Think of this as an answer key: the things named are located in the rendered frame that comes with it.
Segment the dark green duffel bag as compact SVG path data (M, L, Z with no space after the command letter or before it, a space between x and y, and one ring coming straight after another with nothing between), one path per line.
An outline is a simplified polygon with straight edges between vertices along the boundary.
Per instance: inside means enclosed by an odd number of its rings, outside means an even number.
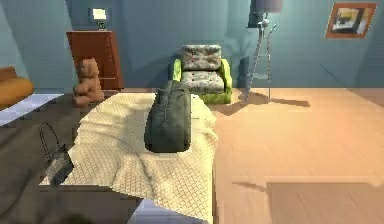
M180 81L157 90L146 120L145 148L153 153L185 152L191 145L191 94Z

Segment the cream quilted blanket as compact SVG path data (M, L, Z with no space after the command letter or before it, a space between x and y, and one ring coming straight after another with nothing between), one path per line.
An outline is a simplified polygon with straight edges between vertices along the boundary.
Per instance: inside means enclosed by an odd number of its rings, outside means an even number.
M118 93L82 118L69 150L74 170L65 183L106 186L214 224L216 118L193 95L190 148L152 153L145 148L144 131L154 98L153 93Z

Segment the brown teddy bear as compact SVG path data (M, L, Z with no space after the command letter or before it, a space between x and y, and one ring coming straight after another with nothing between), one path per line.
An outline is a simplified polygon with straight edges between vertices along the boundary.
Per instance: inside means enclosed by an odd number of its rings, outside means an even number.
M99 69L94 58L82 60L77 68L79 83L73 87L73 103L77 107L85 107L90 103L104 100L101 89Z

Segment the red-brown wooden dresser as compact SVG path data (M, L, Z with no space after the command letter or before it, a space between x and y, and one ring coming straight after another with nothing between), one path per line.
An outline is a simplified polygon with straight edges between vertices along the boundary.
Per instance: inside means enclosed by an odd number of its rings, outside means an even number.
M113 31L69 31L66 33L74 65L94 58L103 90L124 88L117 38Z

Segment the grey floor lamp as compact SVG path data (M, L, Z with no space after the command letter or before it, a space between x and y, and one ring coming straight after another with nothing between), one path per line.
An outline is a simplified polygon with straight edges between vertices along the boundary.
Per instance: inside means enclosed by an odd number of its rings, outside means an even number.
M271 82L271 41L270 37L277 27L275 23L269 32L266 32L270 20L270 13L279 13L282 11L283 0L251 0L248 28L258 30L258 40L253 59L250 62L246 75L245 100L249 99L254 80L266 80ZM260 57L267 58L267 72L260 74L257 72L257 65Z

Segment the small white table lamp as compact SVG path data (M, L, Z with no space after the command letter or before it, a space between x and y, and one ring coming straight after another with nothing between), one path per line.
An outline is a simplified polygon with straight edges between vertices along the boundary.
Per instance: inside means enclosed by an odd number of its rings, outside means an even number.
M105 31L106 30L106 21L107 21L106 10L102 9L102 8L93 8L92 9L92 17L98 26L98 30L99 31Z

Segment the grey object with black loop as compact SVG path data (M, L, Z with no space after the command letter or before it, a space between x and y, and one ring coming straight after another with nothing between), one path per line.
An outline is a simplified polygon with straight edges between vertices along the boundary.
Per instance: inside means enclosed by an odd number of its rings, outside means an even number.
M55 137L56 146L49 148L44 136L43 128L48 127ZM45 174L49 185L57 187L62 184L74 169L74 164L69 155L69 149L65 144L61 144L53 127L46 121L39 126L39 137L45 156Z

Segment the orange pillow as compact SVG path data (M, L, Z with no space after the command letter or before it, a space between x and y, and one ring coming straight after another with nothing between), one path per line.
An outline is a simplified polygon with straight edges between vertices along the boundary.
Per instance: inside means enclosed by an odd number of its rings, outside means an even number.
M33 92L33 83L19 77L13 66L0 68L0 110L17 104Z

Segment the orange framed wall picture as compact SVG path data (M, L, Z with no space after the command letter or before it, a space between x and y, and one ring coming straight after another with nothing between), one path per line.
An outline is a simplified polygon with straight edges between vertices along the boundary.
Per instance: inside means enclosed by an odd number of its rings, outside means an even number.
M331 8L324 37L326 39L365 38L377 7L377 2L335 2Z

